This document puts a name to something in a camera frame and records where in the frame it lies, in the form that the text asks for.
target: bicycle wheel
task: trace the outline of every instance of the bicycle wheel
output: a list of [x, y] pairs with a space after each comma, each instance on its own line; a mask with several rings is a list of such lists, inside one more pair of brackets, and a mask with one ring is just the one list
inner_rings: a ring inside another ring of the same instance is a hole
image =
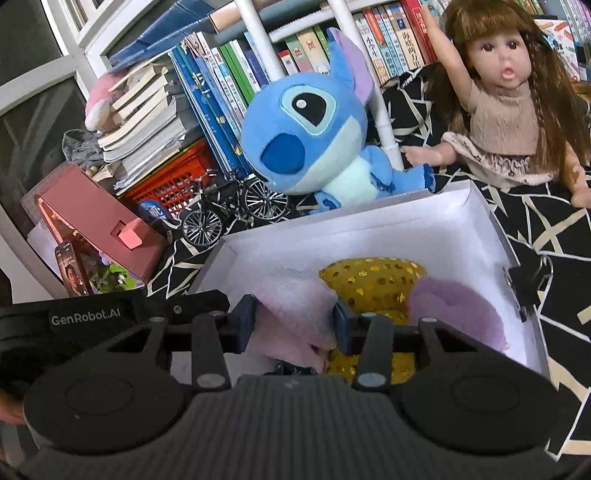
[[222, 216], [213, 209], [202, 210], [201, 203], [184, 219], [181, 226], [184, 239], [194, 247], [210, 247], [223, 235]]
[[270, 191], [260, 179], [245, 182], [241, 200], [247, 213], [267, 222], [278, 220], [289, 210], [287, 195]]

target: brown hair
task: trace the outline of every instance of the brown hair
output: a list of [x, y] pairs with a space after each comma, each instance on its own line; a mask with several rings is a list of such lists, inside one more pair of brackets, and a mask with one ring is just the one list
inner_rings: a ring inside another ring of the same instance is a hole
[[[521, 34], [531, 59], [529, 79], [540, 134], [534, 171], [557, 172], [562, 176], [566, 142], [582, 164], [591, 158], [591, 141], [575, 100], [562, 60], [552, 50], [532, 16], [514, 0], [452, 0], [444, 13], [445, 33], [467, 62], [467, 47], [480, 37], [503, 31]], [[470, 76], [478, 79], [476, 70]], [[441, 64], [434, 67], [427, 96], [435, 101], [439, 115], [449, 130], [467, 134], [469, 115], [462, 109], [449, 77]]]

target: person's hand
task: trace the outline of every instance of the person's hand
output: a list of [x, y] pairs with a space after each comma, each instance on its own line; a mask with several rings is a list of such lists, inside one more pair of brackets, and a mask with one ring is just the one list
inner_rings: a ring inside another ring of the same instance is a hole
[[0, 390], [0, 421], [11, 425], [21, 425], [25, 423], [24, 417], [22, 402], [11, 394]]

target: metal clip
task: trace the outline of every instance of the metal clip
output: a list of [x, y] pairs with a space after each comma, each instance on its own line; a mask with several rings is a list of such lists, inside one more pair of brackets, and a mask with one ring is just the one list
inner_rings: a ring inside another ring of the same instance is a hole
[[538, 291], [554, 275], [552, 259], [548, 255], [540, 255], [540, 264], [533, 275], [528, 274], [521, 265], [509, 269], [503, 267], [503, 273], [517, 303], [521, 321], [525, 322], [540, 305]]

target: blue plush toy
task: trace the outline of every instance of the blue plush toy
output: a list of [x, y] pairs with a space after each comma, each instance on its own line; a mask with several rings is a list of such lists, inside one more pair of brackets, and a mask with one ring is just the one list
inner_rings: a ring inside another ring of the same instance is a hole
[[331, 74], [305, 72], [264, 87], [250, 104], [241, 144], [270, 190], [314, 193], [320, 211], [434, 187], [431, 167], [394, 170], [365, 146], [373, 80], [361, 51], [329, 29]]

